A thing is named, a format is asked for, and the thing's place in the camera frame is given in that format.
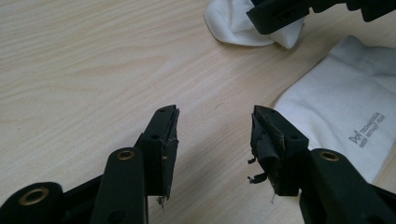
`black mechanical part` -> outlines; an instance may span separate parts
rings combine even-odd
[[[396,0],[252,0],[247,16],[262,35],[269,35],[309,14],[345,3],[350,11],[361,10],[364,21],[376,20],[396,9]]]
[[[308,139],[277,111],[255,105],[250,145],[275,193],[296,196],[301,163],[309,153]]]
[[[64,216],[62,187],[52,182],[36,183],[18,190],[0,210],[2,224],[59,223]]]
[[[177,156],[178,114],[175,105],[158,109],[134,145],[143,153],[148,195],[170,197]]]
[[[0,208],[0,223],[148,223],[147,197],[170,197],[178,114],[175,105],[158,109],[134,147],[109,156],[104,175],[66,193],[50,182],[17,191]]]
[[[306,171],[315,191],[302,188],[300,206],[304,220],[315,221],[305,223],[396,223],[392,210],[342,154],[314,149]]]
[[[323,148],[309,151],[307,139],[273,109],[255,106],[252,117],[253,155],[276,194],[296,196],[301,190],[305,223],[396,223],[396,195],[365,182],[342,154]],[[291,139],[304,140],[297,146],[284,141],[291,134],[296,136]]]
[[[90,223],[148,223],[144,173],[143,154],[138,148],[111,153]]]

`light wood grain surface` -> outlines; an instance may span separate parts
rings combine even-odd
[[[271,202],[268,182],[248,183],[261,172],[247,163],[253,106],[274,105],[347,35],[396,48],[396,13],[370,23],[344,5],[311,14],[285,50],[220,43],[207,4],[1,1],[0,203],[35,182],[69,190],[98,176],[175,104],[174,186],[164,210],[149,199],[150,223],[304,223],[298,198]],[[384,169],[377,184],[395,174]]]

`brass insert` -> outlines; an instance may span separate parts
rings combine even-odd
[[[49,195],[50,191],[47,188],[31,189],[20,197],[19,203],[21,205],[32,205],[43,201]]]
[[[134,157],[134,152],[131,150],[123,150],[117,154],[117,159],[120,161],[127,161]]]
[[[319,152],[321,158],[325,159],[326,161],[339,161],[340,157],[330,151],[321,151]]]

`table surface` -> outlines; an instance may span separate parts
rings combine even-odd
[[[365,23],[345,5],[311,13],[297,45],[224,44],[201,1],[0,3],[0,203],[35,182],[64,191],[131,147],[154,111],[180,108],[174,185],[150,223],[304,223],[251,159],[250,114],[273,106],[338,41],[396,48],[396,13]],[[376,184],[396,191],[393,149]]]

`white fabric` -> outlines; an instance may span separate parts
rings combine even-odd
[[[266,46],[274,41],[291,49],[297,42],[304,19],[270,34],[261,35],[248,18],[254,8],[250,0],[212,0],[205,12],[206,24],[219,41],[245,46]]]
[[[310,149],[344,154],[372,183],[396,138],[396,49],[345,38],[275,110],[309,138]]]

